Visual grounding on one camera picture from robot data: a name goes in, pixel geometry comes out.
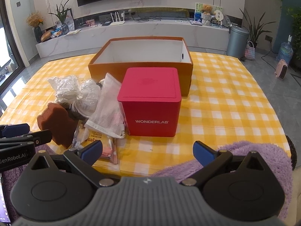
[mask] blue wall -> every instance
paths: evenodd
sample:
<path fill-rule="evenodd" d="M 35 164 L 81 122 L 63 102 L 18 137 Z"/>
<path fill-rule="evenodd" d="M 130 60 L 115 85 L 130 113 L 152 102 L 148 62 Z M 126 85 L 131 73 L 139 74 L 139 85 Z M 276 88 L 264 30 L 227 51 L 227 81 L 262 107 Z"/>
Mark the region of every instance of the blue wall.
<path fill-rule="evenodd" d="M 301 0 L 283 0 L 278 33 L 273 46 L 273 51 L 275 53 L 279 51 L 280 44 L 284 41 L 287 41 L 288 35 L 292 33 L 291 25 L 293 18 L 287 15 L 285 8 L 296 6 L 301 7 Z"/>

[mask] door frame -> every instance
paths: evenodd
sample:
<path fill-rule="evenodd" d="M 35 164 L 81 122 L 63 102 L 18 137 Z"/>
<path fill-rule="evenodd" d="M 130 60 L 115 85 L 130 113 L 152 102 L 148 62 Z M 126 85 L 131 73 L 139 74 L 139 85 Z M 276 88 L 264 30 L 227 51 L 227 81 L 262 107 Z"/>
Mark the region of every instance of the door frame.
<path fill-rule="evenodd" d="M 13 33 L 11 31 L 11 26 L 9 24 L 9 19 L 7 15 L 5 0 L 0 0 L 0 16 L 2 18 L 2 23 L 5 31 L 5 35 L 7 37 L 7 41 L 11 47 L 13 55 L 16 59 L 16 64 L 19 66 L 11 75 L 3 82 L 0 86 L 0 94 L 4 92 L 4 90 L 9 86 L 9 84 L 18 76 L 18 74 L 25 68 L 23 60 L 20 56 L 19 50 L 17 48 Z"/>

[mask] purple fuzzy fabric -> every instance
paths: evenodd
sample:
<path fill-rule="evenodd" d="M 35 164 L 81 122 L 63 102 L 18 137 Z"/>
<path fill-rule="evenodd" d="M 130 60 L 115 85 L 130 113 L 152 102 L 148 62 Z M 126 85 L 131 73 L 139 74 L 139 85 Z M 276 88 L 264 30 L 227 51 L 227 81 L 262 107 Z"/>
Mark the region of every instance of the purple fuzzy fabric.
<path fill-rule="evenodd" d="M 293 190 L 291 159 L 287 156 L 285 151 L 273 144 L 258 145 L 248 141 L 240 141 L 231 145 L 225 145 L 220 149 L 227 149 L 231 151 L 233 155 L 247 155 L 251 150 L 256 150 L 260 153 L 284 190 L 285 201 L 278 216 L 280 219 L 284 220 L 288 213 L 288 206 L 292 198 Z M 192 160 L 174 167 L 168 167 L 154 173 L 152 176 L 172 176 L 177 182 L 181 182 L 201 168 L 203 168 L 203 166 L 197 160 Z"/>
<path fill-rule="evenodd" d="M 46 150 L 50 155 L 55 154 L 52 151 L 52 149 L 49 148 L 49 146 L 47 144 L 36 147 L 36 152 L 38 152 L 39 150 Z M 25 169 L 26 166 L 27 165 L 16 167 L 14 169 L 8 170 L 3 173 L 4 189 L 6 192 L 7 199 L 8 199 L 7 206 L 8 206 L 9 211 L 11 212 L 11 217 L 12 217 L 11 220 L 13 220 L 13 221 L 15 221 L 19 216 L 17 215 L 17 213 L 11 203 L 10 193 L 11 193 L 11 189 L 15 185 L 16 181 L 18 180 L 18 178 L 20 177 L 21 173 L 23 172 L 23 170 Z"/>

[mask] green foliage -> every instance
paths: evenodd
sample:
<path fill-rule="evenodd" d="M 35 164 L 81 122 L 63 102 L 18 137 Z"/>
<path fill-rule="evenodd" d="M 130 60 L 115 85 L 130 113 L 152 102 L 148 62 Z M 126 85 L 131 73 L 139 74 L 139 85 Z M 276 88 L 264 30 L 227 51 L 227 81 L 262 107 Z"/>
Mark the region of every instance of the green foliage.
<path fill-rule="evenodd" d="M 66 8 L 66 9 L 65 9 L 65 6 L 66 6 L 67 2 L 64 4 L 64 6 L 62 5 L 62 3 L 60 4 L 59 7 L 58 7 L 58 5 L 57 5 L 57 9 L 56 9 L 57 13 L 49 13 L 49 14 L 53 14 L 53 15 L 55 15 L 56 17 L 58 17 L 58 19 L 60 20 L 60 22 L 61 22 L 62 24 L 65 23 L 66 16 L 67 16 L 67 11 L 68 11 L 68 9 L 69 9 L 69 8 Z"/>
<path fill-rule="evenodd" d="M 292 47 L 296 58 L 301 59 L 301 7 L 287 8 L 287 15 L 293 18 Z"/>
<path fill-rule="evenodd" d="M 258 41 L 258 37 L 262 33 L 270 33 L 271 32 L 271 31 L 265 31 L 265 30 L 263 30 L 263 27 L 265 25 L 276 23 L 276 21 L 273 21 L 273 22 L 269 22 L 269 23 L 260 24 L 261 20 L 263 19 L 264 15 L 265 15 L 265 12 L 264 12 L 263 15 L 261 16 L 261 18 L 259 19 L 258 24 L 256 25 L 255 17 L 253 18 L 253 23 L 252 23 L 251 18 L 249 16 L 249 13 L 248 13 L 248 11 L 246 9 L 245 9 L 246 13 L 244 13 L 241 9 L 240 9 L 240 11 L 243 13 L 244 18 L 248 22 L 249 28 L 247 28 L 247 29 L 248 29 L 248 31 L 250 33 L 250 40 L 253 43 L 255 43 L 255 42 Z"/>

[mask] potted plant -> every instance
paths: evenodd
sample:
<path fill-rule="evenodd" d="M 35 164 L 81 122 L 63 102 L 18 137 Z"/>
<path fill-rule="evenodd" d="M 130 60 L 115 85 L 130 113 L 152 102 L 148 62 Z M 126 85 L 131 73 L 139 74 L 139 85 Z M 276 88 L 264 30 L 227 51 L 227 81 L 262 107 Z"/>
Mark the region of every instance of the potted plant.
<path fill-rule="evenodd" d="M 294 55 L 292 62 L 298 68 L 301 68 L 301 7 L 287 8 L 287 14 L 293 18 L 292 47 Z"/>
<path fill-rule="evenodd" d="M 247 30 L 250 33 L 250 36 L 249 36 L 250 37 L 250 41 L 254 44 L 254 47 L 256 48 L 259 36 L 262 33 L 271 33 L 271 31 L 265 31 L 265 30 L 263 30 L 263 27 L 265 25 L 268 25 L 268 24 L 276 23 L 276 21 L 260 24 L 262 18 L 265 15 L 265 12 L 264 12 L 263 15 L 261 16 L 261 18 L 259 19 L 258 24 L 256 25 L 255 17 L 253 18 L 253 22 L 252 22 L 251 18 L 249 16 L 249 13 L 248 13 L 248 11 L 246 9 L 245 9 L 246 13 L 244 13 L 241 9 L 240 9 L 240 11 L 243 13 L 243 16 L 246 19 L 246 21 L 248 23 L 248 26 L 249 26 L 249 28 L 247 28 Z"/>
<path fill-rule="evenodd" d="M 32 13 L 27 17 L 26 23 L 34 28 L 34 33 L 35 33 L 37 43 L 40 43 L 41 37 L 43 35 L 42 30 L 39 26 L 40 24 L 43 24 L 43 19 L 41 14 L 39 12 Z"/>
<path fill-rule="evenodd" d="M 65 6 L 66 6 L 67 2 L 65 2 L 64 5 L 62 5 L 62 3 L 61 3 L 59 7 L 57 5 L 57 9 L 56 9 L 57 13 L 49 13 L 49 14 L 52 14 L 52 15 L 55 15 L 56 17 L 58 17 L 58 19 L 62 23 L 62 35 L 65 35 L 69 32 L 69 27 L 65 23 L 66 16 L 67 16 L 67 11 L 69 9 L 69 8 L 65 9 Z"/>

